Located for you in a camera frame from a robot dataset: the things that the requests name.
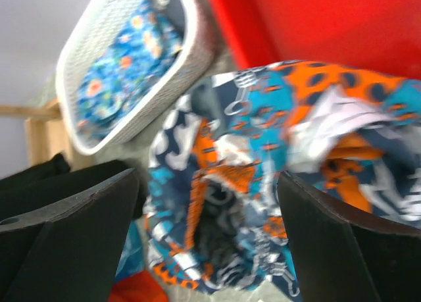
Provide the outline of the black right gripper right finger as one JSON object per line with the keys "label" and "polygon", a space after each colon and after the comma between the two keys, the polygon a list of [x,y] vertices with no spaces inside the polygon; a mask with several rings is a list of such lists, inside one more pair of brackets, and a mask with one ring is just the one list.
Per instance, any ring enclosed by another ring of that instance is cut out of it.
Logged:
{"label": "black right gripper right finger", "polygon": [[303,301],[419,301],[420,229],[282,172],[278,197]]}

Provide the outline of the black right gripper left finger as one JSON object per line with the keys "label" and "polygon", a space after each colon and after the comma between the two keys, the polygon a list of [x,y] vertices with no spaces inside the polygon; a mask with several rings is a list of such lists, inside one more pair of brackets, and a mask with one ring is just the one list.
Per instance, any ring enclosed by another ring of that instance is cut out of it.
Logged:
{"label": "black right gripper left finger", "polygon": [[129,168],[68,197],[1,201],[2,301],[107,301],[139,191]]}

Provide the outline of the orange teal patterned shorts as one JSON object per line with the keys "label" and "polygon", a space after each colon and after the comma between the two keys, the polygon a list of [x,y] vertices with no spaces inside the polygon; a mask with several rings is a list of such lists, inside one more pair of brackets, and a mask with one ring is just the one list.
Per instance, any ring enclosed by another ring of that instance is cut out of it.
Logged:
{"label": "orange teal patterned shorts", "polygon": [[420,82],[315,61],[198,82],[150,147],[150,269],[207,294],[267,281],[300,301],[276,189],[285,170],[419,227]]}

